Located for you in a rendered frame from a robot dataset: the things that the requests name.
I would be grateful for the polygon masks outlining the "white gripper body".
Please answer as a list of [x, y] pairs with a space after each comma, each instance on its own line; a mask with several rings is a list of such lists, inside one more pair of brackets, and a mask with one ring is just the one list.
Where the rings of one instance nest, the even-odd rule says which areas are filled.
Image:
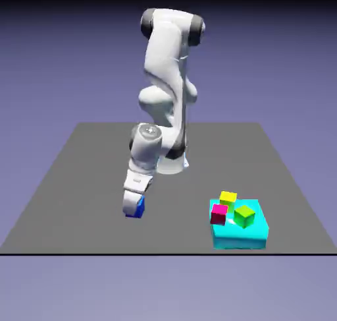
[[136, 211], [137, 203], [142, 196], [142, 194], [125, 190], [122, 201], [122, 211], [125, 214], [134, 214]]

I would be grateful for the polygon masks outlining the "small blue cube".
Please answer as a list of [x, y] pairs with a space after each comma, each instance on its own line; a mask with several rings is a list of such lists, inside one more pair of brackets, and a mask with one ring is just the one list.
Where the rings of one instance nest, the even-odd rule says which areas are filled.
[[128, 218], [141, 218], [143, 216], [145, 210], [145, 197], [142, 196], [139, 200], [139, 202], [137, 203], [137, 207], [136, 207], [136, 211], [134, 213], [134, 215], [128, 215], [126, 214], [126, 217]]

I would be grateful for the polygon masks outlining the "small magenta cube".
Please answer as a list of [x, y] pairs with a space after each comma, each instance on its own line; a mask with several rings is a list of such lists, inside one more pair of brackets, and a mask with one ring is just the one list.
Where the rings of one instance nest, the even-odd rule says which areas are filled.
[[228, 206], [214, 203], [211, 208], [210, 224], [225, 225]]

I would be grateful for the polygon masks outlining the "small yellow cube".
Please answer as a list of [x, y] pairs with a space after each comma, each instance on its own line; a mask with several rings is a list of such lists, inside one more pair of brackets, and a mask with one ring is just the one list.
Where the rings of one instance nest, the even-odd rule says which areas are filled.
[[228, 192], [223, 190], [219, 196], [219, 202], [222, 205], [234, 206], [237, 199], [237, 194], [235, 192]]

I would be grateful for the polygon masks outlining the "small green cube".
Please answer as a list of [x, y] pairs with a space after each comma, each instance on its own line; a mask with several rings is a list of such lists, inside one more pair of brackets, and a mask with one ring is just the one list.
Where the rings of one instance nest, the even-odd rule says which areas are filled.
[[246, 205], [240, 206], [234, 210], [234, 222], [243, 229], [253, 224], [254, 219], [255, 211]]

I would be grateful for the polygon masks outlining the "large cyan box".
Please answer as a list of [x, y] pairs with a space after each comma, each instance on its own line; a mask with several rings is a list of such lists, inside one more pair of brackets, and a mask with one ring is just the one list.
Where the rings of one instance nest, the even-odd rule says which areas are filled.
[[247, 206], [255, 212], [253, 223], [246, 228], [234, 220], [234, 212], [227, 213], [224, 225], [211, 224], [215, 249], [263, 249], [266, 247], [269, 226], [258, 199], [237, 199], [234, 208]]

